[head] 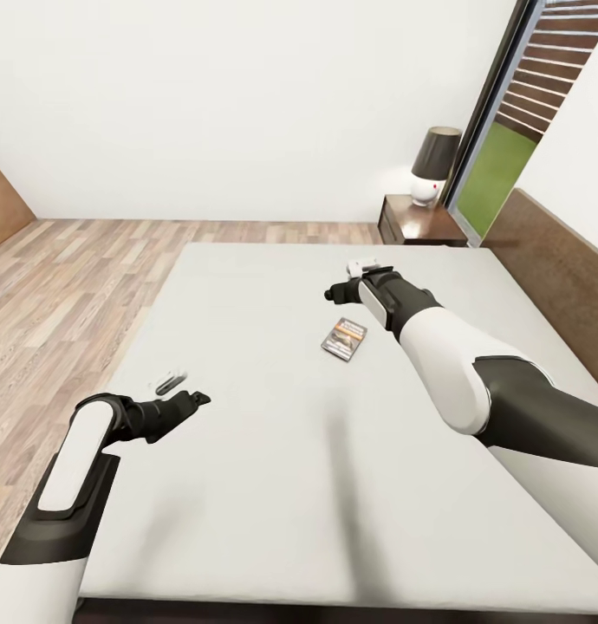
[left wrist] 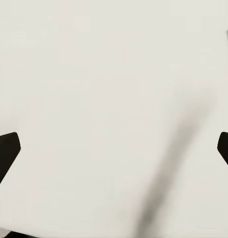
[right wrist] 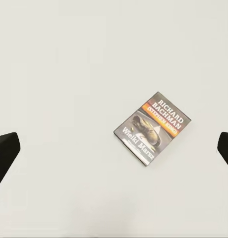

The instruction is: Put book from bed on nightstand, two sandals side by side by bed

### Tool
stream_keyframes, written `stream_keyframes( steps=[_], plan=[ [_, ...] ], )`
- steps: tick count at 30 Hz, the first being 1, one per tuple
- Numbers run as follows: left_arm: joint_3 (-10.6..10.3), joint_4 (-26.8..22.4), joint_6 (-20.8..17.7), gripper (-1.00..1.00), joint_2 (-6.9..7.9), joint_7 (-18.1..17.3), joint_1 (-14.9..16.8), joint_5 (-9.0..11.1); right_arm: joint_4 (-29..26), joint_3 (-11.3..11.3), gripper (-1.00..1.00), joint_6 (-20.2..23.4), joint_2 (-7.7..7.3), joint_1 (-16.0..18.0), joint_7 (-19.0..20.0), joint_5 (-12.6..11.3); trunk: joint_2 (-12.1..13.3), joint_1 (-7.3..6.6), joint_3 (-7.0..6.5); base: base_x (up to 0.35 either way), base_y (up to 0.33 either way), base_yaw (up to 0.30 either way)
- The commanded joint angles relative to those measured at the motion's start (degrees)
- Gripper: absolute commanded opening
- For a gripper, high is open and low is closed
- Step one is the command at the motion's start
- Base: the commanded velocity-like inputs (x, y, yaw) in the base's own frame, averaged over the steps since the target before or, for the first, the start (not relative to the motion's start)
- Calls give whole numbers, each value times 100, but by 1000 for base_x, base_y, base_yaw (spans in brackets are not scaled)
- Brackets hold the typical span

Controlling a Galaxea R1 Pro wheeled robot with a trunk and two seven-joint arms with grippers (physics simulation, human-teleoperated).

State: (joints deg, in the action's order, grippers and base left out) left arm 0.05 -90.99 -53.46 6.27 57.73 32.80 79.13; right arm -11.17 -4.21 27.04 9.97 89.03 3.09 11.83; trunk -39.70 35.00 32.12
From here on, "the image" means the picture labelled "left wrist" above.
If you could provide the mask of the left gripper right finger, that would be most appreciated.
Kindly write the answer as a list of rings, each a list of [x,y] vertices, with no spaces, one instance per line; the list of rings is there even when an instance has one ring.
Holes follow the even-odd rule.
[[[228,164],[228,132],[221,132],[217,149]]]

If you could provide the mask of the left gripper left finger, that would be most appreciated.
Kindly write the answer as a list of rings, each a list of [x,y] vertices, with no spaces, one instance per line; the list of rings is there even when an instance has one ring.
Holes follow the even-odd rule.
[[[21,151],[16,132],[0,136],[0,183]]]

